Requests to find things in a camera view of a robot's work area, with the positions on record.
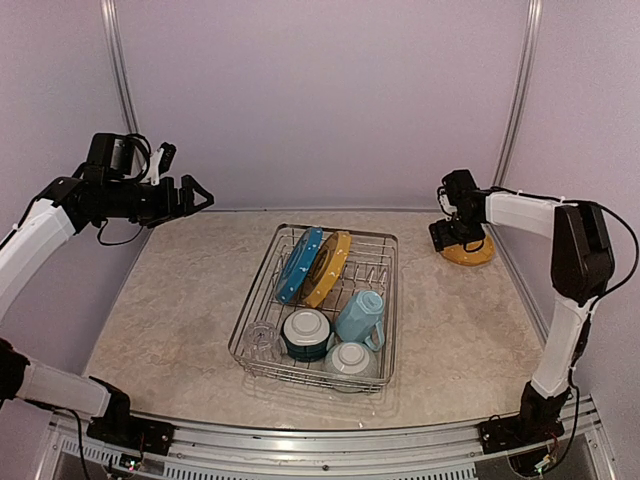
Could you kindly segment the yellow speckled plate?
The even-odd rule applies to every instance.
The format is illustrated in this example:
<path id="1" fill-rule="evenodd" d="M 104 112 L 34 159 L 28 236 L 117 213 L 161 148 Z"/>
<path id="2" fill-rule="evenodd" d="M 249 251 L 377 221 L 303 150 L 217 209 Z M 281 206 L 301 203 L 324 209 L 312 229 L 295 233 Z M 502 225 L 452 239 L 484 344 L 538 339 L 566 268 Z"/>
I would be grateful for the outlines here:
<path id="1" fill-rule="evenodd" d="M 346 265 L 351 243 L 348 231 L 336 231 L 323 242 L 302 286 L 307 307 L 318 307 L 331 292 Z"/>
<path id="2" fill-rule="evenodd" d="M 469 246 L 453 245 L 445 247 L 440 255 L 446 260 L 466 267 L 476 267 L 489 263 L 496 249 L 493 238 L 487 235 L 484 240 L 473 242 Z"/>

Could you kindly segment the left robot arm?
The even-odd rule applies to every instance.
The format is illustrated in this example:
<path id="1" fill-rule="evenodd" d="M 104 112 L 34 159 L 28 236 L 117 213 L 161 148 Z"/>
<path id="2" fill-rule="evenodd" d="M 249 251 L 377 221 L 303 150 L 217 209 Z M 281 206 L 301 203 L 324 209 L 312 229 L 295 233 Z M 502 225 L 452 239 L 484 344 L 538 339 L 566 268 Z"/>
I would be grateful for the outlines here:
<path id="1" fill-rule="evenodd" d="M 151 150 L 140 134 L 97 133 L 87 158 L 70 177 L 53 180 L 29 203 L 1 242 L 1 310 L 7 312 L 46 261 L 88 225 L 103 228 L 126 219 L 153 229 L 196 214 L 214 196 L 192 176 L 168 176 L 176 148 Z M 97 380 L 46 365 L 1 342 L 1 398 L 73 410 L 100 418 L 102 430 L 121 445 L 140 434 L 137 418 L 118 403 L 125 394 Z"/>

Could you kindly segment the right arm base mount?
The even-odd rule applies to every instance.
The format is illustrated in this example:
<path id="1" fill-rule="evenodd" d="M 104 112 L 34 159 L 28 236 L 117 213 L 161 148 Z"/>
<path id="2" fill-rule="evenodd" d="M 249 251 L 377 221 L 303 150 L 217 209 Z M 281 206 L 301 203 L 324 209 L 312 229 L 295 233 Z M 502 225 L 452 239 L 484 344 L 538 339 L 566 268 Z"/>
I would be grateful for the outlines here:
<path id="1" fill-rule="evenodd" d="M 477 430 L 484 454 L 521 448 L 565 433 L 557 413 L 542 416 L 532 413 L 505 417 L 493 415 L 480 422 Z"/>

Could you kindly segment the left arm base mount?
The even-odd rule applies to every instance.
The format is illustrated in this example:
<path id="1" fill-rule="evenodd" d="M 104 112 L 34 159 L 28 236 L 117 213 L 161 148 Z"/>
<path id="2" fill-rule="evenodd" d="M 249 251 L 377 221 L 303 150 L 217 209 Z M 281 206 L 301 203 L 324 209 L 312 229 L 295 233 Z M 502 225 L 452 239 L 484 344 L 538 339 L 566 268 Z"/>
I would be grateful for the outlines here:
<path id="1" fill-rule="evenodd" d="M 110 399 L 104 415 L 93 417 L 87 428 L 90 438 L 161 456 L 168 455 L 174 433 L 171 423 L 134 416 L 130 401 L 115 397 Z"/>

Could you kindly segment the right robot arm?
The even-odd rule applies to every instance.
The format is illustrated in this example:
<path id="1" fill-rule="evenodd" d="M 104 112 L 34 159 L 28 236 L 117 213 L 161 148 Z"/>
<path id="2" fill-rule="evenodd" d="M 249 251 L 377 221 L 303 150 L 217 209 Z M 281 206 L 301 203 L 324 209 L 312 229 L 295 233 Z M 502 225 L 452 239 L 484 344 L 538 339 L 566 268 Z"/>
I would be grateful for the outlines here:
<path id="1" fill-rule="evenodd" d="M 482 448 L 494 453 L 560 437 L 560 413 L 577 394 L 573 374 L 584 353 L 598 303 L 613 292 L 615 259 L 605 221 L 610 209 L 588 200 L 560 199 L 493 186 L 481 189 L 467 169 L 446 175 L 437 190 L 444 218 L 429 232 L 436 251 L 477 250 L 485 226 L 533 233 L 552 244 L 554 311 L 540 363 L 525 384 L 518 414 L 478 426 Z"/>

